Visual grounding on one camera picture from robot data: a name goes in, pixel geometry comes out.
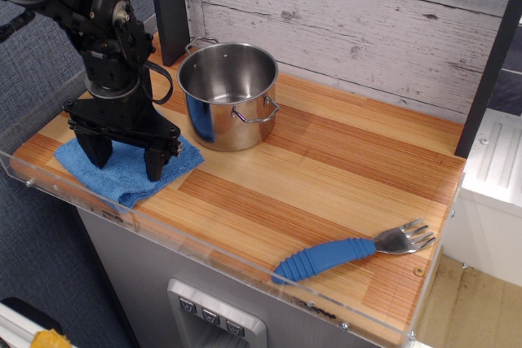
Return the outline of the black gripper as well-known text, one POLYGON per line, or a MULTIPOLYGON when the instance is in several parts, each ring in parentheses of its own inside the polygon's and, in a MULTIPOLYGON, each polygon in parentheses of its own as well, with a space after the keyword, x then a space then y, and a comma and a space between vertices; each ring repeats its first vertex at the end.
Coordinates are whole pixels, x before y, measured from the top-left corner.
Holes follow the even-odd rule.
POLYGON ((160 99, 153 98, 151 82, 138 81, 128 91, 89 90, 91 96, 69 99, 63 109, 70 116, 69 126, 89 161, 103 169, 113 153, 113 141, 145 150, 148 179, 161 179, 171 156, 181 152, 180 129, 163 117, 156 105, 166 103, 174 87, 160 99))

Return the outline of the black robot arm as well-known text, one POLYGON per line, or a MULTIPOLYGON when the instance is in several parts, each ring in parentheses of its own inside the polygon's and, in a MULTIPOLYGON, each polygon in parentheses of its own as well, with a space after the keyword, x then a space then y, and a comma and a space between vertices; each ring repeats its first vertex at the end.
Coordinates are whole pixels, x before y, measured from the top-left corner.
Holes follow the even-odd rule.
POLYGON ((154 99, 150 73, 169 78, 149 61, 153 36, 135 17, 129 0, 3 0, 24 12, 2 28, 10 37, 36 14, 54 20, 67 34, 86 69, 88 99, 68 100, 63 109, 89 161, 103 168, 113 142, 144 150, 148 179, 161 178, 163 167, 181 151, 179 128, 157 110, 173 92, 154 99))

